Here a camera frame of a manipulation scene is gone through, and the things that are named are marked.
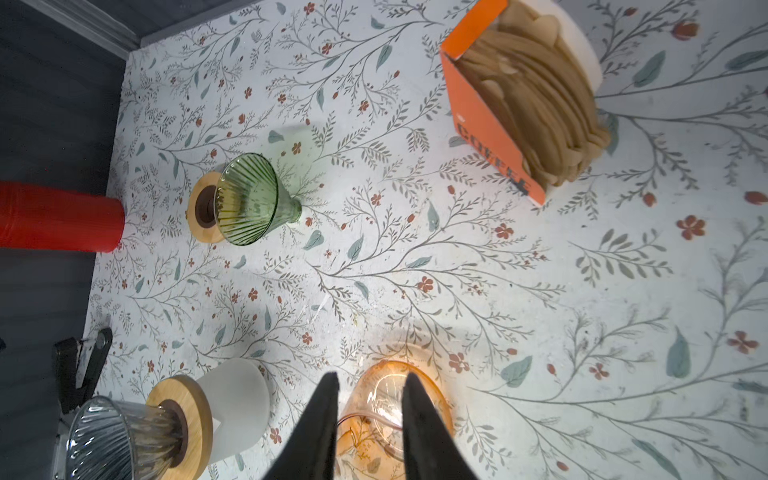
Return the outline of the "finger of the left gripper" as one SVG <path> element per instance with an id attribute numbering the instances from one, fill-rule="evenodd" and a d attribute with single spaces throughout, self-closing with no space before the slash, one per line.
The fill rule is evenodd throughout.
<path id="1" fill-rule="evenodd" d="M 94 342 L 82 384 L 75 390 L 76 405 L 83 405 L 94 396 L 112 342 L 112 329 L 110 327 L 102 328 Z"/>
<path id="2" fill-rule="evenodd" d="M 53 368 L 57 396 L 63 414 L 71 412 L 79 403 L 76 383 L 79 341 L 73 337 L 57 342 L 53 347 Z"/>

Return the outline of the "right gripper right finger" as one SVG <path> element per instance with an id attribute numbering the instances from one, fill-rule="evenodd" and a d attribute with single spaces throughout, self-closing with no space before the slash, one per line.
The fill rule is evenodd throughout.
<path id="1" fill-rule="evenodd" d="M 414 373 L 409 373 L 405 381 L 402 418 L 403 462 L 408 480 L 477 479 Z"/>

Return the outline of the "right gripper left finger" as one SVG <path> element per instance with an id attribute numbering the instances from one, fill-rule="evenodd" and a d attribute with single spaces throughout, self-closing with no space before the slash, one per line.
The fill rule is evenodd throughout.
<path id="1" fill-rule="evenodd" d="M 263 479 L 333 479 L 339 381 L 323 375 L 283 450 Z"/>

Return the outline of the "clear grey glass dripper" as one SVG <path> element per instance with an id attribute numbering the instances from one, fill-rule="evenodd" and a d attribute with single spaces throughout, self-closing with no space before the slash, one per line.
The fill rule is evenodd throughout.
<path id="1" fill-rule="evenodd" d="M 66 444 L 67 479 L 158 479 L 182 447 L 178 416 L 104 396 L 77 412 Z"/>

